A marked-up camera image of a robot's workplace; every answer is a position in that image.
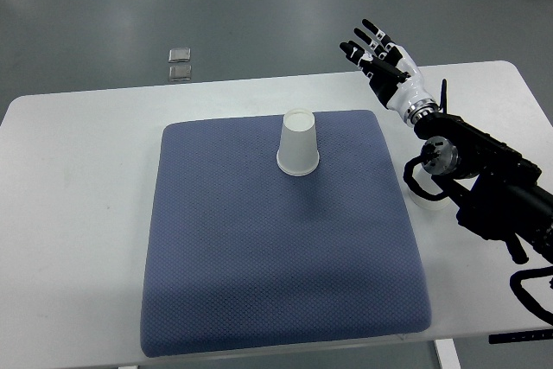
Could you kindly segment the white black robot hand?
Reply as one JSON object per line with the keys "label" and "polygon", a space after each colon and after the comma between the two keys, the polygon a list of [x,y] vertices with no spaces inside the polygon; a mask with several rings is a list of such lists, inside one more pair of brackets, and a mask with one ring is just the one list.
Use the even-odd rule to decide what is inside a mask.
{"label": "white black robot hand", "polygon": [[438,111],[438,104],[424,86],[423,75],[407,51],[374,23],[363,20],[356,41],[345,41],[340,50],[368,79],[379,103],[395,111],[409,126]]}

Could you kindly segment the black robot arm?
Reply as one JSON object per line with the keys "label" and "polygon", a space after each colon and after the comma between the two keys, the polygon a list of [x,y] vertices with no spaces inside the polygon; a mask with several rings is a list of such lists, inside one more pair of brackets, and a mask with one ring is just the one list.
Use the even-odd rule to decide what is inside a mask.
{"label": "black robot arm", "polygon": [[486,240],[501,240],[517,264],[528,258],[527,242],[552,259],[552,195],[540,188],[541,169],[516,150],[428,101],[408,112],[416,136],[424,141],[419,156],[404,166],[404,182],[431,202],[450,199],[457,221]]}

